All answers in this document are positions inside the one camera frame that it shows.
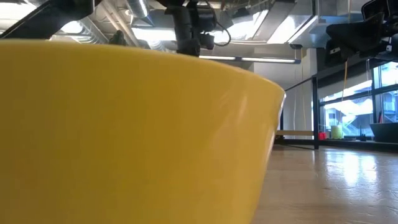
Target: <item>fluorescent light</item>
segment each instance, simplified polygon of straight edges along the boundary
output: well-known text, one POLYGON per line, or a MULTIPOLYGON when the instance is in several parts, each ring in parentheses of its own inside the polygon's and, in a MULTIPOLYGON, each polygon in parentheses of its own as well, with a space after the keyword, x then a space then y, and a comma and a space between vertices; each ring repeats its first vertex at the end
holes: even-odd
POLYGON ((318 20, 318 16, 314 16, 308 23, 306 23, 301 29, 297 31, 296 34, 293 35, 287 42, 292 43, 295 39, 297 39, 300 35, 304 33, 315 21, 318 20))
POLYGON ((293 59, 282 59, 282 58, 251 58, 243 57, 244 62, 274 62, 274 63, 294 63, 293 59))
POLYGON ((65 24, 61 30, 67 34, 79 34, 81 31, 83 31, 83 27, 78 21, 71 21, 65 24))
POLYGON ((132 31, 139 40, 175 40, 175 32, 173 29, 132 28, 132 31))
POLYGON ((235 60, 236 57, 226 57, 226 56, 206 56, 206 55, 200 55, 200 58, 203 59, 212 59, 212 60, 235 60))

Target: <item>cable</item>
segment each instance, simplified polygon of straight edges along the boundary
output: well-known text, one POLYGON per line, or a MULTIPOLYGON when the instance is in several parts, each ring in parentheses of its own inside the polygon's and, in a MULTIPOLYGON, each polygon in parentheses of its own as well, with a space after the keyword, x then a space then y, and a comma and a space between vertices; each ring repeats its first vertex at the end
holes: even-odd
POLYGON ((205 2, 206 2, 206 4, 213 10, 214 18, 215 18, 215 20, 216 20, 217 25, 219 25, 219 26, 228 34, 228 41, 227 41, 227 43, 225 43, 225 44, 217 44, 217 43, 214 43, 214 44, 215 44, 216 46, 219 46, 219 47, 225 47, 225 46, 227 46, 227 45, 231 42, 231 39, 232 39, 232 38, 231 38, 231 34, 229 33, 228 29, 226 29, 223 25, 221 25, 221 24, 218 22, 217 16, 216 16, 216 12, 215 12, 213 6, 211 6, 210 2, 209 2, 208 0, 205 0, 205 2))
MULTIPOLYGON (((348 23, 351 20, 351 0, 348 0, 348 23)), ((345 62, 345 69, 344 69, 344 84, 343 84, 343 91, 341 92, 341 103, 343 103, 344 101, 344 90, 346 89, 346 84, 347 84, 347 69, 348 69, 348 58, 345 62)), ((338 122, 337 122, 337 126, 339 126, 340 124, 340 120, 341 122, 343 122, 343 112, 339 112, 339 118, 338 118, 338 122)))
MULTIPOLYGON (((294 82, 296 81, 296 66, 294 67, 294 82)), ((296 130, 296 101, 297 101, 297 89, 294 89, 294 108, 293 108, 293 131, 296 130)))
MULTIPOLYGON (((371 73, 371 66, 370 66, 370 59, 367 59, 367 60, 366 60, 366 81, 369 81, 369 80, 370 80, 369 77, 372 76, 372 75, 369 74, 369 73, 371 73)), ((368 90, 368 96, 370 96, 370 95, 371 95, 371 89, 368 90)))
POLYGON ((214 43, 216 46, 219 46, 219 47, 225 47, 225 46, 227 46, 230 42, 231 42, 231 34, 229 33, 229 31, 228 31, 228 29, 225 29, 225 27, 223 27, 218 21, 217 21, 217 19, 216 19, 216 23, 223 29, 223 30, 225 30, 225 32, 228 34, 228 41, 227 41, 227 43, 225 43, 225 44, 217 44, 217 43, 214 43))
MULTIPOLYGON (((303 48, 301 48, 301 60, 303 60, 303 48)), ((301 78, 302 81, 304 81, 304 69, 303 69, 303 63, 301 63, 301 78)), ((307 130, 307 122, 305 121, 305 99, 304 99, 304 85, 301 85, 302 87, 302 94, 303 94, 303 114, 304 114, 304 130, 307 130)))

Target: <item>ceiling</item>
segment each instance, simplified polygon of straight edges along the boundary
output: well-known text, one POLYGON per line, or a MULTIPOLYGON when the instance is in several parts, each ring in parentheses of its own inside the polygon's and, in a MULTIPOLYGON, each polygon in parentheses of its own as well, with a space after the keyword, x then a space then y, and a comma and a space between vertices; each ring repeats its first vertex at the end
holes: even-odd
MULTIPOLYGON (((28 2, 31 7, 2 10, 0 6, 0 32, 7 29, 18 19, 46 0, 0 0, 2 2, 28 2)), ((352 0, 351 17, 353 21, 361 20, 360 9, 367 0, 352 0)), ((82 19, 81 30, 72 34, 67 29, 60 30, 52 37, 57 41, 72 41, 90 44, 106 44, 119 29, 124 32, 129 45, 152 48, 153 42, 162 46, 160 50, 176 49, 174 23, 171 16, 164 14, 164 7, 155 0, 148 0, 150 18, 155 27, 140 19, 133 19, 126 0, 104 0, 94 13, 82 19), (147 30, 162 30, 150 35, 147 30)), ((238 8, 247 7, 251 21, 231 26, 233 41, 226 47, 215 47, 213 50, 202 50, 201 55, 256 57, 256 58, 295 58, 301 60, 299 51, 293 50, 287 42, 302 44, 304 47, 324 47, 328 36, 325 28, 328 24, 346 21, 348 0, 210 0, 219 22, 227 24, 238 8)), ((225 33, 215 33, 216 39, 222 40, 225 33)), ((230 65, 249 69, 251 62, 224 62, 230 65)), ((290 85, 295 70, 301 72, 301 65, 283 63, 255 63, 254 72, 259 73, 281 85, 290 85)))

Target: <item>window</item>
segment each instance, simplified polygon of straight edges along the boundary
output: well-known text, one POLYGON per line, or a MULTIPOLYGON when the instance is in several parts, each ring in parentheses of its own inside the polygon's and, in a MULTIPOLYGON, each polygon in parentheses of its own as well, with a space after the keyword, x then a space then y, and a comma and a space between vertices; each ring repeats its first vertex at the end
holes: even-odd
POLYGON ((390 91, 381 95, 382 105, 377 120, 379 123, 398 122, 398 91, 390 91))
POLYGON ((398 63, 389 62, 374 68, 376 88, 398 84, 398 63))
MULTIPOLYGON (((344 97, 351 96, 356 93, 362 93, 364 91, 371 91, 371 90, 372 90, 372 80, 368 80, 368 81, 362 82, 360 84, 357 84, 355 86, 352 86, 350 88, 346 88, 344 90, 344 97)), ((326 96, 321 99, 321 102, 326 102, 329 100, 335 100, 337 98, 341 98, 342 94, 343 94, 343 91, 340 91, 338 93, 326 96)))
POLYGON ((327 131, 331 130, 331 126, 342 124, 344 135, 359 136, 362 133, 373 136, 370 127, 373 121, 371 96, 327 104, 323 107, 322 112, 324 113, 323 125, 327 131))

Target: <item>ceiling duct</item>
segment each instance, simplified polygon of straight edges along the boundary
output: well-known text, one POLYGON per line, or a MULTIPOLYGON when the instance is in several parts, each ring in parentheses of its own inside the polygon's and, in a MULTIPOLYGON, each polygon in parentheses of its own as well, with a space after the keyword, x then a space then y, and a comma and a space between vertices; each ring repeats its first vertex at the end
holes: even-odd
POLYGON ((253 21, 253 15, 268 11, 270 0, 252 0, 245 4, 233 5, 227 10, 216 10, 218 22, 229 28, 233 24, 253 21))
POLYGON ((135 18, 142 19, 149 15, 149 5, 146 0, 126 0, 126 4, 135 18))
POLYGON ((326 28, 331 24, 363 21, 361 8, 369 0, 316 0, 316 16, 300 28, 288 43, 300 44, 306 48, 325 48, 330 39, 326 28))
POLYGON ((89 18, 85 17, 80 20, 80 24, 83 26, 83 34, 88 34, 89 37, 75 37, 75 40, 85 44, 107 44, 108 39, 105 35, 97 28, 94 22, 89 18))
MULTIPOLYGON (((154 23, 152 22, 152 19, 150 18, 149 15, 149 5, 146 0, 126 0, 127 8, 130 10, 130 13, 132 15, 131 17, 131 23, 130 25, 132 26, 132 19, 133 17, 141 19, 142 21, 148 23, 151 26, 154 26, 154 23)), ((147 44, 150 49, 152 50, 159 50, 159 51, 166 51, 166 48, 164 47, 162 41, 160 40, 146 40, 147 44)))
POLYGON ((150 10, 147 0, 126 0, 126 5, 132 15, 130 21, 131 24, 132 24, 132 19, 134 17, 143 20, 144 22, 148 23, 151 26, 154 26, 154 23, 152 22, 152 19, 149 16, 150 10))

